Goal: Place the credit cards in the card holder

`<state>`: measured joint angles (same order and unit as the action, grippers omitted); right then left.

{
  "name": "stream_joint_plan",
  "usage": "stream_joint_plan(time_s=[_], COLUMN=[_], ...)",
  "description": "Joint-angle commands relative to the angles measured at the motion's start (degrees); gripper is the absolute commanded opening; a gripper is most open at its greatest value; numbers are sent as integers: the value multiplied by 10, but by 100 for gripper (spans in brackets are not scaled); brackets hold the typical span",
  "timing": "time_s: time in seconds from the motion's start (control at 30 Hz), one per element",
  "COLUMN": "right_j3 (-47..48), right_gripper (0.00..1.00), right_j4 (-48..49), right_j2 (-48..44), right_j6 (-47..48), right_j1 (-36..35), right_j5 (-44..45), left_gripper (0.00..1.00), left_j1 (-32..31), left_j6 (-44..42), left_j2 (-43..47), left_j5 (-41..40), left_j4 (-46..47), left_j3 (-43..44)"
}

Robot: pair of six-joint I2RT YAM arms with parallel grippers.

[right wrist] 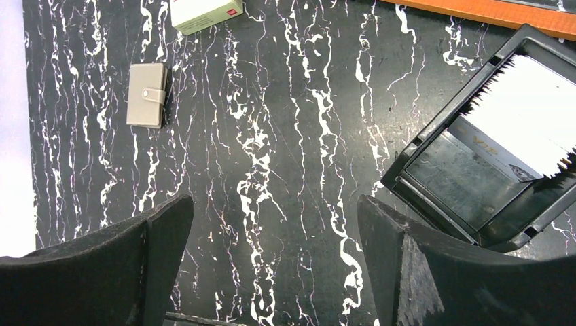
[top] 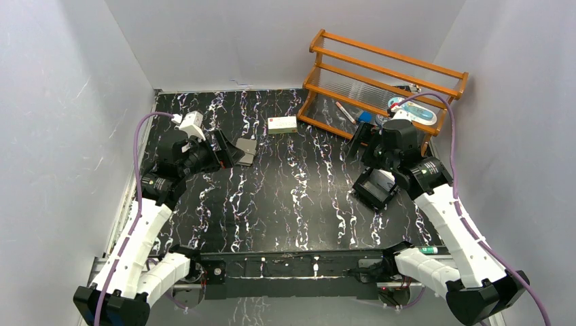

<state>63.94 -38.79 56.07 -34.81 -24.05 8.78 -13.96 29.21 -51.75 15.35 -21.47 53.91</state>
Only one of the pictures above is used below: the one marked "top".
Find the grey card holder wallet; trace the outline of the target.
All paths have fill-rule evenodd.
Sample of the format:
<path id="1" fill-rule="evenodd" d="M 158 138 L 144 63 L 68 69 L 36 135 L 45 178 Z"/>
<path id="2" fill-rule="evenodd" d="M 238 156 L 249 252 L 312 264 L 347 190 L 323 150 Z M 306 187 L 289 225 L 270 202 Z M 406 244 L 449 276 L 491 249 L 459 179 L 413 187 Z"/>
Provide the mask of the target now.
<path id="1" fill-rule="evenodd" d="M 257 141 L 253 139 L 238 139 L 236 147 L 244 151 L 244 156 L 238 161 L 237 165 L 251 166 L 257 152 Z"/>

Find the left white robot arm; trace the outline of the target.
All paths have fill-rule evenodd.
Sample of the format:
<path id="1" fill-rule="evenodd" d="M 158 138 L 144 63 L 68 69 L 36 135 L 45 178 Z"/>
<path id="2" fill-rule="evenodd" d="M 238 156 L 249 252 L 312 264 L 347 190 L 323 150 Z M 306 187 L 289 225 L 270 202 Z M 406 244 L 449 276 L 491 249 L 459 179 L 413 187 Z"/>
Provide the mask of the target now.
<path id="1" fill-rule="evenodd" d="M 171 217 L 186 181 L 198 173 L 234 167 L 245 152 L 220 130 L 217 149 L 202 135 L 172 130 L 158 144 L 155 160 L 138 177 L 135 210 L 119 241 L 88 286 L 77 288 L 73 303 L 87 325 L 145 325 L 152 306 L 177 282 L 195 283 L 207 274 L 200 252 L 176 244 L 156 265 L 149 254 Z"/>

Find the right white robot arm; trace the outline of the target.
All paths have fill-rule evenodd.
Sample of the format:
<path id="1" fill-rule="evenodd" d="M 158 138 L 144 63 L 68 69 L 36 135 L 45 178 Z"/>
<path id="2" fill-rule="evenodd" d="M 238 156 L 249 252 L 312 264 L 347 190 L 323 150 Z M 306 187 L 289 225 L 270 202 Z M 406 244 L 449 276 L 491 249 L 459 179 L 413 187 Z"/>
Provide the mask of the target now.
<path id="1" fill-rule="evenodd" d="M 526 291 L 529 279 L 521 270 L 506 268 L 487 249 L 463 205 L 454 198 L 446 167 L 434 156 L 423 156 L 417 129 L 409 120 L 389 120 L 380 128 L 361 123 L 349 143 L 355 155 L 365 143 L 361 162 L 367 167 L 358 183 L 372 172 L 384 171 L 424 211 L 444 241 L 454 267 L 425 255 L 403 241 L 384 250 L 378 264 L 391 281 L 408 276 L 443 297 L 463 325 L 477 325 L 512 306 Z"/>

